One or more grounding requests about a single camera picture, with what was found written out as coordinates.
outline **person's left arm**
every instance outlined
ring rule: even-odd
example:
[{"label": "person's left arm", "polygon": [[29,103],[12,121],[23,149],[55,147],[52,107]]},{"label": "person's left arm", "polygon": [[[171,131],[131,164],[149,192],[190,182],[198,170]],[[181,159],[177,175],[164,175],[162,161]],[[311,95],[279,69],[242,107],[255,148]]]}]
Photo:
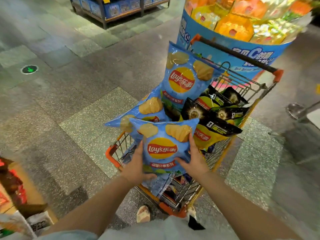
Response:
[{"label": "person's left arm", "polygon": [[85,230],[97,236],[106,230],[119,205],[131,188],[157,177],[142,171],[142,142],[136,149],[132,160],[123,169],[121,175],[113,179],[101,191],[78,206],[42,235],[54,232]]}]

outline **light blue clothing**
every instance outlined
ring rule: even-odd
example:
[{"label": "light blue clothing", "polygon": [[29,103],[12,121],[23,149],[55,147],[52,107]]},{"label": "light blue clothing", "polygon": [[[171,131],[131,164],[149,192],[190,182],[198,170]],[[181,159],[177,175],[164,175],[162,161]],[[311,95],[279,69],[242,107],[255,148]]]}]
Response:
[{"label": "light blue clothing", "polygon": [[188,226],[188,221],[174,216],[166,220],[154,220],[146,223],[139,223],[122,230],[107,229],[101,237],[87,231],[64,231],[52,233],[39,240],[236,240],[239,239],[234,232],[221,232],[218,229],[192,230]]}]

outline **blue chip bag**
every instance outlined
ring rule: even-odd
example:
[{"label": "blue chip bag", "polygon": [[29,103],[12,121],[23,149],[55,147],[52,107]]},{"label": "blue chip bag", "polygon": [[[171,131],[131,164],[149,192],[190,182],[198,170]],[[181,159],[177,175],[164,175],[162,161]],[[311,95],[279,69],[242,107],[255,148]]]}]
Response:
[{"label": "blue chip bag", "polygon": [[190,162],[189,134],[193,135],[199,119],[182,122],[149,122],[129,119],[143,135],[143,170],[153,173],[184,174],[185,169],[174,158]]},{"label": "blue chip bag", "polygon": [[163,109],[160,86],[153,89],[134,108],[105,123],[105,126],[120,127],[123,131],[129,133],[135,141],[139,142],[143,136],[132,127],[129,118],[138,118],[152,122],[170,121]]},{"label": "blue chip bag", "polygon": [[186,98],[195,100],[224,72],[214,63],[170,42],[164,79],[162,102],[167,110],[181,112]]}]

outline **round floor sign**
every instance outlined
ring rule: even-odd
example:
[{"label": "round floor sign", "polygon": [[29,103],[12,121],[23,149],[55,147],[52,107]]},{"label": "round floor sign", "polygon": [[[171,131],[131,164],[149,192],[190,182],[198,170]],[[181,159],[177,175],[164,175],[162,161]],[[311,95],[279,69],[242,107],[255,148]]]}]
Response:
[{"label": "round floor sign", "polygon": [[21,73],[29,75],[35,73],[38,69],[39,68],[36,65],[26,65],[25,67],[21,68]]}]

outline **hand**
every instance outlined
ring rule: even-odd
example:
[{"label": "hand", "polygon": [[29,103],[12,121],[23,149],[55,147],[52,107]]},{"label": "hand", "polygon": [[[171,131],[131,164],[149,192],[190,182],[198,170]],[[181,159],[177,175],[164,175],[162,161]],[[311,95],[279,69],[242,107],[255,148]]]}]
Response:
[{"label": "hand", "polygon": [[185,170],[186,172],[193,177],[196,181],[200,183],[200,178],[204,176],[206,173],[210,172],[210,169],[206,163],[206,160],[199,152],[193,136],[189,134],[189,142],[190,142],[190,153],[191,153],[191,161],[186,163],[181,158],[174,158]]},{"label": "hand", "polygon": [[138,186],[145,180],[151,180],[157,178],[157,175],[153,173],[144,174],[142,171],[142,152],[143,142],[141,141],[139,146],[134,152],[131,161],[123,168],[121,176],[126,178],[132,187]]}]

